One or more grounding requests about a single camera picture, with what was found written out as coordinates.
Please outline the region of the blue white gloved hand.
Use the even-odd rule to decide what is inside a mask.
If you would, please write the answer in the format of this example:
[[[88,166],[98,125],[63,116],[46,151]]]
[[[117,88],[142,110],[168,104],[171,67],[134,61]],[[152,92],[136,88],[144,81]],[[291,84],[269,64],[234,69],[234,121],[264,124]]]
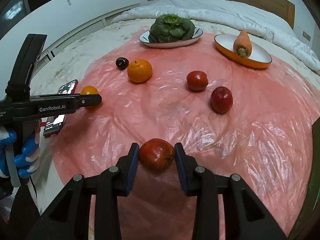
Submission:
[[[24,142],[22,153],[14,158],[14,164],[19,169],[18,175],[22,179],[29,178],[39,167],[40,131],[41,120],[37,120],[33,132]],[[16,133],[1,126],[1,178],[9,177],[8,165],[5,159],[5,146],[12,145],[15,141]]]

